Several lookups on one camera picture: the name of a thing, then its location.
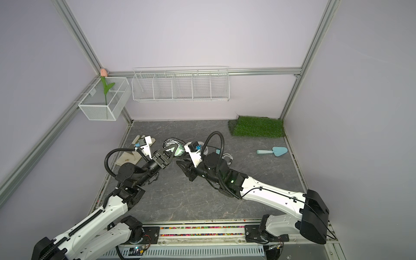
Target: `white wire shelf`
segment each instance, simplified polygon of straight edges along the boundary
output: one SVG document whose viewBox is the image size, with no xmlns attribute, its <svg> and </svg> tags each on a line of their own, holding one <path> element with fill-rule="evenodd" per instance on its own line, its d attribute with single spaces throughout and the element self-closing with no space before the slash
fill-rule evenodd
<svg viewBox="0 0 416 260">
<path fill-rule="evenodd" d="M 131 96 L 131 87 L 127 78 L 106 77 L 105 81 L 107 84 L 115 83 L 107 92 L 107 102 L 104 86 L 101 80 L 98 80 L 78 104 L 89 120 L 116 121 Z"/>
<path fill-rule="evenodd" d="M 137 102 L 228 101 L 228 67 L 134 68 L 133 99 Z"/>
</svg>

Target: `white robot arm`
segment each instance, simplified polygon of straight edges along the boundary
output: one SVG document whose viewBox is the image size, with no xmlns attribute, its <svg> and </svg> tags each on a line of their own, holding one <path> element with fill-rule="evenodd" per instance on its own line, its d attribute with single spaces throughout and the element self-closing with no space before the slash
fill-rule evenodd
<svg viewBox="0 0 416 260">
<path fill-rule="evenodd" d="M 221 138 L 220 154 L 211 153 L 201 156 L 210 138 L 215 134 Z M 41 239 L 35 245 L 32 260 L 94 260 L 124 242 L 129 241 L 133 244 L 142 242 L 146 234 L 142 223 L 137 219 L 128 216 L 112 228 L 109 225 L 140 201 L 145 192 L 141 186 L 172 162 L 179 147 L 178 144 L 169 145 L 155 152 L 149 160 L 146 158 L 146 155 L 150 156 L 148 139 L 149 136 L 147 139 L 139 140 L 141 143 L 135 149 L 115 149 L 106 156 L 104 166 L 119 182 L 119 186 L 104 200 L 100 208 L 74 227 L 52 240 L 46 237 Z M 286 191 L 230 169 L 226 161 L 221 158 L 223 143 L 222 134 L 219 132 L 210 134 L 203 147 L 198 142 L 184 143 L 184 150 L 190 155 L 190 160 L 176 161 L 176 163 L 190 181 L 200 176 L 212 186 L 211 182 L 217 183 L 219 188 L 216 189 L 226 196 L 257 201 L 289 215 L 288 217 L 264 215 L 259 227 L 261 236 L 258 238 L 246 236 L 247 242 L 265 244 L 275 242 L 274 239 L 280 239 L 279 237 L 284 234 L 300 233 L 312 242 L 326 243 L 329 210 L 318 193 L 311 190 L 307 193 Z M 146 164 L 138 167 L 125 163 L 116 175 L 110 170 L 108 159 L 118 151 L 137 151 L 142 154 Z M 143 251 L 148 247 L 136 248 Z"/>
</svg>

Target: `aluminum frame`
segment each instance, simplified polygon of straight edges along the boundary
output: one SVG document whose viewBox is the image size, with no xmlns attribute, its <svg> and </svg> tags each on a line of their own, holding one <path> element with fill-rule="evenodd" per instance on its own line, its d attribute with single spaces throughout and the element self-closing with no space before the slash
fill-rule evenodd
<svg viewBox="0 0 416 260">
<path fill-rule="evenodd" d="M 292 90 L 290 91 L 289 97 L 287 98 L 287 101 L 285 103 L 285 107 L 283 108 L 283 111 L 280 115 L 280 119 L 285 119 L 286 115 L 293 103 L 293 100 L 296 97 L 297 91 L 303 81 L 303 78 L 308 71 L 310 65 L 312 64 L 313 58 L 315 57 L 318 48 L 322 42 L 322 40 L 325 37 L 325 34 L 328 31 L 328 27 L 332 21 L 332 18 L 334 17 L 341 0 L 329 0 L 328 4 L 325 8 L 324 14 L 322 15 L 321 21 L 319 22 L 318 29 L 315 33 L 315 36 L 312 40 L 311 45 L 309 46 L 308 52 L 306 53 L 306 57 L 302 63 L 302 71 L 296 75 L 296 81 L 293 85 Z"/>
<path fill-rule="evenodd" d="M 54 4 L 58 14 L 61 16 L 62 21 L 68 28 L 69 32 L 74 37 L 78 46 L 81 48 L 81 51 L 84 53 L 88 62 L 91 64 L 91 67 L 94 69 L 97 75 L 100 75 L 100 70 L 102 68 L 101 63 L 95 55 L 91 45 L 89 45 L 87 38 L 82 32 L 81 27 L 79 26 L 77 20 L 72 14 L 67 2 L 65 0 L 51 1 Z M 131 124 L 133 122 L 126 108 L 123 108 L 123 110 L 121 111 L 121 115 L 124 117 L 127 124 Z"/>
<path fill-rule="evenodd" d="M 126 144 L 127 137 L 129 136 L 130 130 L 131 130 L 133 125 L 134 125 L 134 122 L 132 124 L 127 125 L 126 130 L 125 130 L 125 132 L 123 134 L 123 137 L 121 138 L 121 141 L 120 141 L 120 144 L 119 144 L 120 148 L 124 147 L 124 145 Z M 110 165 L 109 165 L 112 171 L 114 171 L 114 168 L 116 166 L 116 161 L 120 157 L 120 155 L 121 155 L 121 152 L 117 152 L 115 155 L 113 155 L 113 159 L 110 161 Z M 108 184 L 109 184 L 111 178 L 112 177 L 109 174 L 107 174 L 105 176 L 104 181 L 101 184 L 101 187 L 98 191 L 98 194 L 95 197 L 94 203 L 92 204 L 91 209 L 88 212 L 88 215 L 93 213 L 98 208 L 99 204 L 101 204 L 101 201 L 103 200 L 104 193 L 107 190 L 107 187 L 108 187 Z"/>
<path fill-rule="evenodd" d="M 23 182 L 33 167 L 39 162 L 42 156 L 47 152 L 67 125 L 72 121 L 79 111 L 78 103 L 91 88 L 99 81 L 94 78 L 90 84 L 83 90 L 82 94 L 71 103 L 65 112 L 49 128 L 42 138 L 32 147 L 32 149 L 23 157 L 18 165 L 9 173 L 0 185 L 0 208 L 6 203 L 14 191 Z"/>
<path fill-rule="evenodd" d="M 346 260 L 339 243 L 327 243 L 325 244 L 325 250 L 329 260 Z"/>
<path fill-rule="evenodd" d="M 209 72 L 208 69 L 200 69 L 200 72 Z M 280 67 L 280 68 L 243 68 L 243 69 L 228 69 L 229 76 L 255 76 L 255 75 L 288 75 L 300 74 L 302 68 L 299 67 Z M 154 70 L 146 71 L 151 73 L 163 73 L 164 70 Z M 190 73 L 196 72 L 196 70 L 178 70 L 170 71 L 170 73 Z M 109 72 L 109 77 L 126 77 L 132 79 L 134 76 L 134 71 L 118 71 L 118 72 Z"/>
</svg>

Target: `gray marble floor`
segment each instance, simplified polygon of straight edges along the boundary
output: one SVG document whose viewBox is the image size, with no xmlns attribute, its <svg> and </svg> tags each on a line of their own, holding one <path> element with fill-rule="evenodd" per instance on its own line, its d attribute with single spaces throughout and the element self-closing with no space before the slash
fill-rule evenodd
<svg viewBox="0 0 416 260">
<path fill-rule="evenodd" d="M 161 148 L 163 140 L 168 137 L 185 141 L 205 141 L 211 132 L 220 131 L 225 138 L 224 152 L 234 157 L 230 168 L 279 188 L 303 192 L 288 153 L 280 157 L 272 154 L 256 154 L 257 149 L 271 150 L 274 146 L 286 146 L 283 138 L 231 136 L 227 122 L 227 120 L 135 122 L 127 143 L 131 143 L 137 135 L 150 135 L 156 139 L 152 146 L 154 152 Z M 214 136 L 209 144 L 218 147 L 220 144 L 218 136 Z M 112 179 L 106 193 L 111 192 L 115 186 L 116 181 Z M 134 216 L 141 222 L 261 218 L 264 214 L 283 214 L 258 202 L 226 197 L 200 177 L 190 182 L 175 162 L 161 170 L 159 179 L 151 185 L 143 186 L 143 189 L 146 190 L 143 198 L 126 214 Z"/>
</svg>

